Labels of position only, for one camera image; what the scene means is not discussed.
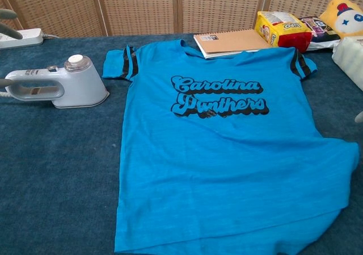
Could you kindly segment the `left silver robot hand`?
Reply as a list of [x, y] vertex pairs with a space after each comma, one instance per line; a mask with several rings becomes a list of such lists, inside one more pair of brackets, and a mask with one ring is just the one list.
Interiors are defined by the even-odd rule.
[[[1, 9], [1, 19], [16, 19], [18, 17], [17, 13], [10, 9]], [[23, 38], [23, 35], [20, 34], [13, 28], [1, 23], [1, 33], [9, 36], [13, 39], [20, 40]], [[1, 88], [4, 88], [10, 84], [14, 83], [11, 80], [1, 79]]]

